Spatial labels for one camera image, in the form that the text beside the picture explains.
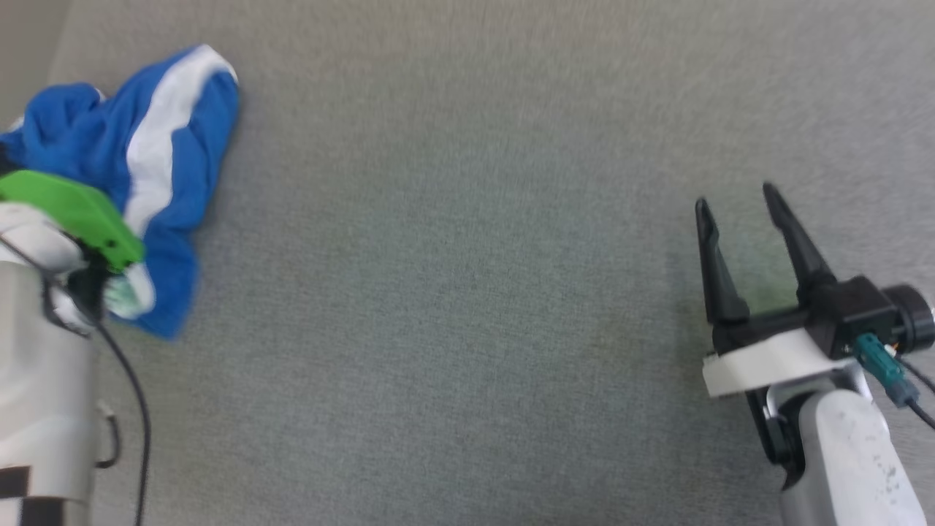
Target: carpet floor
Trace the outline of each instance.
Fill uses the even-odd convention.
[[[765,180],[840,276],[935,290],[932,27],[928,0],[74,0],[52,81],[205,42],[242,93],[183,335],[117,330],[147,523],[778,524],[782,470],[701,379],[693,204],[757,310],[796,287]],[[127,437],[95,514],[125,524],[137,414],[101,369]],[[935,434],[881,405],[935,519]]]

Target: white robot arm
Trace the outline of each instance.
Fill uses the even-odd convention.
[[[143,245],[90,186],[13,170],[0,173],[0,201],[0,526],[89,523],[94,469],[113,465],[120,452],[116,418],[96,402],[94,330],[114,351],[140,406],[139,525],[149,414],[101,317],[108,279],[140,261]],[[102,421],[110,426],[108,460],[96,457]]]
[[[718,247],[707,202],[696,206],[714,354],[702,369],[710,396],[746,396],[767,458],[786,480],[789,526],[926,524],[864,372],[897,407],[916,404],[900,356],[935,342],[932,310],[915,289],[838,282],[779,192],[764,185],[798,278],[798,306],[750,316]]]
[[[66,277],[86,261],[45,213],[0,203],[0,235]],[[85,525],[97,455],[92,323],[0,247],[0,524]]]

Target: teal connector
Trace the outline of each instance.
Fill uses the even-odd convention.
[[[886,347],[874,334],[861,334],[855,340],[854,356],[860,365],[876,378],[886,390],[886,396],[898,407],[919,398],[919,390],[906,378],[899,362],[889,356]]]

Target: blue towel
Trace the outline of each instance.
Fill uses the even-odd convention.
[[[0,135],[13,163],[110,197],[146,257],[111,280],[107,306],[164,338],[179,333],[192,304],[189,233],[214,191],[237,99],[234,69],[198,46],[144,68],[110,99],[90,84],[47,88]]]

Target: black cable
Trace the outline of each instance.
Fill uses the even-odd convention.
[[[929,427],[935,430],[935,418],[932,418],[931,415],[929,415],[921,407],[919,407],[918,402],[916,402],[915,400],[909,400],[906,402],[906,405],[908,405],[909,408],[913,410],[913,413],[916,413],[919,416],[919,418],[922,418],[923,422],[927,423]]]
[[[904,367],[906,371],[912,373],[913,376],[918,378],[920,382],[925,384],[925,386],[928,387],[928,390],[930,390],[933,394],[935,394],[935,382],[932,382],[931,378],[929,378],[924,373],[919,371],[913,364],[906,361],[900,355],[896,355],[896,361],[899,362],[899,365]]]
[[[146,404],[146,396],[143,394],[143,387],[139,384],[137,374],[134,372],[133,366],[130,365],[130,360],[127,359],[126,355],[123,353],[123,350],[117,344],[117,341],[114,340],[113,336],[110,335],[110,332],[107,330],[107,328],[104,327],[104,324],[101,323],[101,320],[94,316],[87,307],[78,301],[78,299],[72,296],[71,292],[69,292],[67,288],[59,283],[55,274],[53,274],[50,270],[43,268],[41,265],[36,264],[35,260],[33,260],[30,256],[27,256],[22,250],[13,245],[13,243],[7,241],[7,239],[2,234],[0,234],[0,244],[3,244],[13,254],[19,256],[23,261],[30,264],[39,272],[39,274],[42,275],[42,278],[46,282],[48,282],[51,286],[57,287],[70,298],[79,312],[81,312],[81,314],[88,320],[88,322],[93,325],[95,329],[97,329],[98,334],[104,338],[104,341],[108,343],[110,350],[113,351],[117,361],[119,361],[123,367],[123,371],[126,373],[126,377],[130,381],[130,386],[133,388],[133,392],[137,396],[137,403],[139,404],[139,415],[140,419],[143,421],[143,452],[139,461],[139,493],[137,495],[137,517],[134,520],[135,526],[141,526],[143,523],[143,508],[146,503],[146,480],[150,470],[150,446],[152,429],[150,423],[150,409]]]
[[[928,387],[928,390],[930,390],[933,394],[935,394],[935,382],[932,382],[932,379],[929,378],[928,375],[919,371],[913,364],[903,359],[902,356],[896,355],[895,358],[896,358],[896,361],[899,362],[899,365],[904,367],[906,371],[912,373],[913,376],[918,378],[920,382],[922,382],[923,384],[925,384],[926,387]],[[917,401],[908,400],[906,401],[906,405],[908,405],[909,408],[913,410],[913,413],[915,413],[919,418],[921,418],[923,422],[927,423],[929,427],[935,430],[935,418],[932,418],[931,415],[926,413],[926,411],[922,409],[922,407],[919,406],[919,403]]]
[[[110,443],[113,447],[113,454],[110,455],[110,458],[107,460],[98,460],[94,463],[94,467],[99,470],[106,470],[114,466],[118,461],[120,461],[121,454],[121,440],[120,440],[120,425],[117,423],[117,417],[114,415],[108,415],[106,418],[108,427],[110,428]]]

